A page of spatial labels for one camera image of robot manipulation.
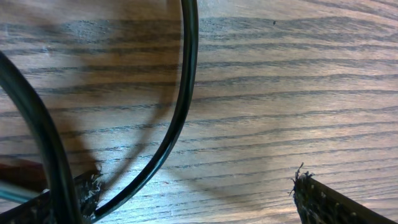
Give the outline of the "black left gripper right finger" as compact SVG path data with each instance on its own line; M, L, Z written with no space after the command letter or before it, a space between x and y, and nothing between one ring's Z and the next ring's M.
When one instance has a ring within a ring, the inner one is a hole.
M395 224L313 178L295 172L290 192L302 224Z

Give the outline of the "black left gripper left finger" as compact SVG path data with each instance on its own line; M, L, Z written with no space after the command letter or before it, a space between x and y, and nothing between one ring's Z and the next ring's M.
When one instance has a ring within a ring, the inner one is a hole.
M88 171L74 178L83 223L91 223L98 206L101 182L98 171ZM57 223L48 192L1 214L1 224Z

